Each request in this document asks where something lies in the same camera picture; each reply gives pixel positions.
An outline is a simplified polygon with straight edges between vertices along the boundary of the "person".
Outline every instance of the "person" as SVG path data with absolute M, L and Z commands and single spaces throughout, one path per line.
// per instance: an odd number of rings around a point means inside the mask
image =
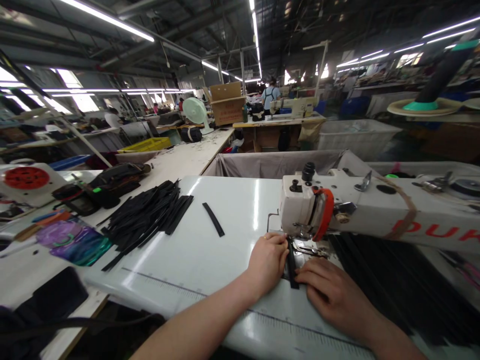
M 54 120 L 49 120 L 48 124 L 45 125 L 45 131 L 48 131 L 49 133 L 52 132 L 52 131 L 62 132 L 62 129 L 60 127 L 58 127 L 57 125 L 55 125 Z
M 266 87 L 261 94 L 261 104 L 263 105 L 265 116 L 270 115 L 270 102 L 273 100 L 280 100 L 280 90 L 276 87 L 277 81 L 270 81 L 270 86 Z
M 208 359 L 237 319 L 278 284 L 288 254 L 286 235 L 268 232 L 260 237 L 242 274 L 172 317 L 131 360 Z M 407 335 L 373 307 L 347 273 L 328 260 L 313 258 L 296 273 L 295 280 L 306 285 L 306 296 L 320 315 L 369 347 L 377 359 L 427 359 Z
M 119 111 L 114 107 L 109 107 L 108 112 L 105 113 L 105 121 L 111 128 L 119 128 L 122 122 L 119 118 Z

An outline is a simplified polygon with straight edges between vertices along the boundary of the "industrial sewing machine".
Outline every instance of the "industrial sewing machine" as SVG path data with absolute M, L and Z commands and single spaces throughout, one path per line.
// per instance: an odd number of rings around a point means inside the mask
M 270 102 L 270 112 L 274 114 L 278 109 L 291 108 L 292 118 L 305 118 L 312 115 L 318 102 L 316 97 L 275 100 Z
M 362 178 L 335 168 L 319 176 L 313 166 L 282 180 L 281 228 L 293 239 L 314 245 L 326 232 L 351 232 L 480 253 L 478 176 Z

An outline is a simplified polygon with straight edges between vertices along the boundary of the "white bin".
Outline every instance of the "white bin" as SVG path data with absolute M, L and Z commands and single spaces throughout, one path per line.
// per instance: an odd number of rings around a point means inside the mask
M 317 150 L 349 149 L 363 161 L 373 161 L 402 129 L 372 119 L 324 122 Z

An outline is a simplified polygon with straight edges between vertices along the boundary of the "green spool base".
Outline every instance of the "green spool base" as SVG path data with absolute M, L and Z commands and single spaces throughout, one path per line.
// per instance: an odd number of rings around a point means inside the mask
M 408 111 L 432 111 L 432 110 L 437 110 L 439 108 L 439 105 L 437 104 L 436 101 L 433 102 L 411 102 L 407 105 L 405 105 L 402 109 L 408 110 Z

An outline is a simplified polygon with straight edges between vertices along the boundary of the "storage bin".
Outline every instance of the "storage bin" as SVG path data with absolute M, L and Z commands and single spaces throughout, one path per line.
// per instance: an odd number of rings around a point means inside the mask
M 324 122 L 317 150 L 349 149 L 363 161 L 373 161 L 402 129 L 372 119 Z
M 92 155 L 78 155 L 69 157 L 68 159 L 52 162 L 48 164 L 53 170 L 61 171 L 74 168 L 78 165 L 84 164 Z
M 119 153 L 143 153 L 168 148 L 172 144 L 168 137 L 153 137 L 118 150 Z

